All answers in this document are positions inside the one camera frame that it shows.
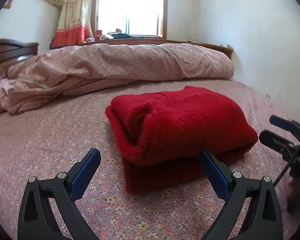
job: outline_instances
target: window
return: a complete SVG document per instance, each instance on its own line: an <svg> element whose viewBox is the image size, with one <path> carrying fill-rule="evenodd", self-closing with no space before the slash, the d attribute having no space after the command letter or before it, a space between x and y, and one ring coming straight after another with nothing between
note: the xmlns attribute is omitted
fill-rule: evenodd
<svg viewBox="0 0 300 240"><path fill-rule="evenodd" d="M166 0L95 0L95 4L92 28L102 34L118 28L131 36L166 39Z"/></svg>

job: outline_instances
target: blanket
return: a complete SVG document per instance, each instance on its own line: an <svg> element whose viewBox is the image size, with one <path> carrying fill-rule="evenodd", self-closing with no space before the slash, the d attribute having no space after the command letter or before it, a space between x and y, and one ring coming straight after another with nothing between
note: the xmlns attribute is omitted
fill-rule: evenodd
<svg viewBox="0 0 300 240"><path fill-rule="evenodd" d="M223 53L192 44L70 46L10 67L0 81L0 112L39 108L57 97L79 96L135 80L232 77Z"/></svg>
<svg viewBox="0 0 300 240"><path fill-rule="evenodd" d="M201 177L198 155L203 148L229 165L258 141L240 107L205 88L117 96L106 115L131 193Z"/></svg>

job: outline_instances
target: black cable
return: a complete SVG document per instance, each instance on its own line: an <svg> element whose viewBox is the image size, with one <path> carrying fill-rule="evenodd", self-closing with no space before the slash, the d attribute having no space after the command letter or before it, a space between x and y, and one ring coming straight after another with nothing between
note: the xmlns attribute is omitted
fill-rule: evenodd
<svg viewBox="0 0 300 240"><path fill-rule="evenodd" d="M298 153L300 151L300 147L296 150L296 152L294 153L294 155L291 157L291 159L289 160L289 162L287 163L287 165L284 167L284 169L281 171L281 173L279 174L279 176L275 179L273 186L275 187L280 179L282 179L282 177L284 176L284 174L287 172L288 168L290 167L291 163L293 163L293 161L295 160L295 158L298 157Z"/></svg>

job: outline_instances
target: pink floral sheet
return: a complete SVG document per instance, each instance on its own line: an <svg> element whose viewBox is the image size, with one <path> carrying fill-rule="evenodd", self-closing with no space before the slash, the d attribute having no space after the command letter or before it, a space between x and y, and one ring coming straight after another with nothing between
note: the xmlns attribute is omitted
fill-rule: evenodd
<svg viewBox="0 0 300 240"><path fill-rule="evenodd" d="M202 178L165 190L128 195L124 191L120 152L104 114L115 96L181 90L185 86L206 87L230 97L239 104L258 134L269 129L291 139L288 133L269 123L272 114L287 118L280 108L253 89L225 80L140 81L58 100L19 115L1 114L0 223L12 239L17 239L19 206L27 179L33 175L49 179L60 171L68 171L91 147L100 150L101 165L76 205L100 239L201 239L224 205L209 181ZM284 165L278 153L258 142L244 159L230 168L248 178L260 179L268 175L274 180ZM286 239L299 222L286 212L287 178L286 174L276 187ZM55 202L51 201L51 205L63 234L70 237ZM239 231L247 207L248 200L231 236Z"/></svg>

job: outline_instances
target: floral curtain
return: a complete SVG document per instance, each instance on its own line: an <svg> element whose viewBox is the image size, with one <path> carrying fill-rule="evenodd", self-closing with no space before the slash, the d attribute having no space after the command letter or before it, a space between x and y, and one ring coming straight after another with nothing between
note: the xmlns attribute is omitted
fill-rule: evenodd
<svg viewBox="0 0 300 240"><path fill-rule="evenodd" d="M90 17L92 0L64 0L52 47L83 43L93 38Z"/></svg>

